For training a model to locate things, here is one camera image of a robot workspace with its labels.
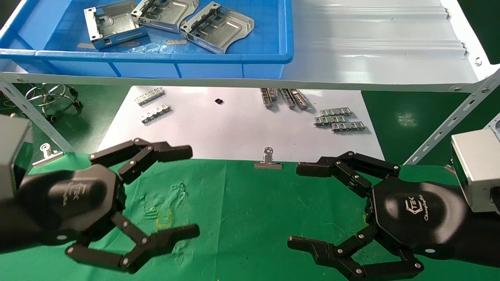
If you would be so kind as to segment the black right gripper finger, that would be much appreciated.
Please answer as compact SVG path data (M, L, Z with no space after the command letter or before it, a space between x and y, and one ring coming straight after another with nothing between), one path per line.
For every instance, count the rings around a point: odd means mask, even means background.
M299 176L334 177L359 197L369 197L372 183L359 173L384 180L399 177L400 166L347 151L338 157L320 157L317 162L299 162L296 167L296 174Z
M424 265L409 249L396 248L399 261L361 265L352 256L380 238L379 229L369 225L345 240L340 245L309 238L290 236L287 246L304 251L314 259L316 265L331 267L348 281L394 281L412 279L424 270Z

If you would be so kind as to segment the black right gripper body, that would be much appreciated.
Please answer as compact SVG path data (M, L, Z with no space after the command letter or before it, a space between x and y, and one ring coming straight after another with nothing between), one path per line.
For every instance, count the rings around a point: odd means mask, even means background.
M373 187L370 202L390 251L407 249L436 260L457 256L455 238L469 212L458 186L390 177Z

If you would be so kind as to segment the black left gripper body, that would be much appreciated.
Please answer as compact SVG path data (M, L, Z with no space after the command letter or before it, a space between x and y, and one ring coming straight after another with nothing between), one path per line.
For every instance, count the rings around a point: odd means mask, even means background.
M113 228L111 217L125 209L119 176L101 164L76 171L53 171L23 179L16 202L36 226L35 244L94 242Z

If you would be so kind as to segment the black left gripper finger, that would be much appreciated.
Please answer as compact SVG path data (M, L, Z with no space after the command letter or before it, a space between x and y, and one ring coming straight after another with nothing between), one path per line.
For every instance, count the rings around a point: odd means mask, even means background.
M81 238L66 249L66 255L80 264L134 274L151 258L171 254L177 242L200 235L197 224L163 229L146 235L120 212L111 216L111 222L135 243L130 252L120 255L91 249L91 239Z
M156 162L173 162L187 160L193 157L192 147L170 146L167 142L147 142L135 138L98 151L89 156L92 164L101 164L104 167L125 162L118 169L118 175L123 183L130 184Z

